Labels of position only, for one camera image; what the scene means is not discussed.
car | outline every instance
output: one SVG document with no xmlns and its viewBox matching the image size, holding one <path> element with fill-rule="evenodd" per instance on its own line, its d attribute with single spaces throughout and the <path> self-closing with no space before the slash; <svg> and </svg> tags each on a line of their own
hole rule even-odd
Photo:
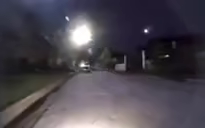
<svg viewBox="0 0 205 128">
<path fill-rule="evenodd" d="M 82 71 L 82 72 L 91 72 L 90 64 L 89 64 L 88 62 L 82 61 L 82 62 L 79 64 L 79 71 Z"/>
</svg>

dark sky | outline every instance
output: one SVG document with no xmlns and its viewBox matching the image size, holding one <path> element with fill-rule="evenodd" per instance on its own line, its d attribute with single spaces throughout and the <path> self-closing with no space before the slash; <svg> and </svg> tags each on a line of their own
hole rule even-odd
<svg viewBox="0 0 205 128">
<path fill-rule="evenodd" d="M 67 24 L 65 15 L 74 19 L 82 14 L 90 17 L 95 32 L 100 30 L 95 43 L 122 51 L 132 51 L 152 37 L 187 32 L 165 0 L 0 0 L 0 24 L 16 31 L 27 29 L 28 16 L 36 29 L 50 34 Z M 147 26 L 152 28 L 149 35 L 143 34 Z"/>
</svg>

grass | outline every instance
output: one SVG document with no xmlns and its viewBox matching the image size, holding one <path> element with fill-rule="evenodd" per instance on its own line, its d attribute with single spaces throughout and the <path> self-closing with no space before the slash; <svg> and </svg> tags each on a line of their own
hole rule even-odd
<svg viewBox="0 0 205 128">
<path fill-rule="evenodd" d="M 0 111 L 65 76 L 67 75 L 25 74 L 0 79 Z"/>
</svg>

road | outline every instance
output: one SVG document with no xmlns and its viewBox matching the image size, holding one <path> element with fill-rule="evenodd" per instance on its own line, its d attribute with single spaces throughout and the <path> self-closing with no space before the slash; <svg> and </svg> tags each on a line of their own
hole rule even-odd
<svg viewBox="0 0 205 128">
<path fill-rule="evenodd" d="M 205 128 L 205 82 L 78 74 L 34 128 Z"/>
</svg>

street light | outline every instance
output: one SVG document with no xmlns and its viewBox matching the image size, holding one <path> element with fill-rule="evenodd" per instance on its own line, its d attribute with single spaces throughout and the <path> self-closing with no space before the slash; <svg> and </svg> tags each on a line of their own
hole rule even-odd
<svg viewBox="0 0 205 128">
<path fill-rule="evenodd" d="M 66 16 L 66 17 L 65 17 L 65 19 L 66 19 L 67 21 L 70 21 L 70 19 L 69 19 L 69 17 L 68 17 L 68 16 Z"/>
<path fill-rule="evenodd" d="M 92 33 L 86 25 L 76 27 L 71 33 L 71 41 L 76 46 L 88 44 L 92 40 Z"/>
<path fill-rule="evenodd" d="M 149 33 L 149 29 L 148 29 L 148 28 L 145 28 L 143 32 L 144 32 L 145 34 L 148 34 L 148 33 Z"/>
</svg>

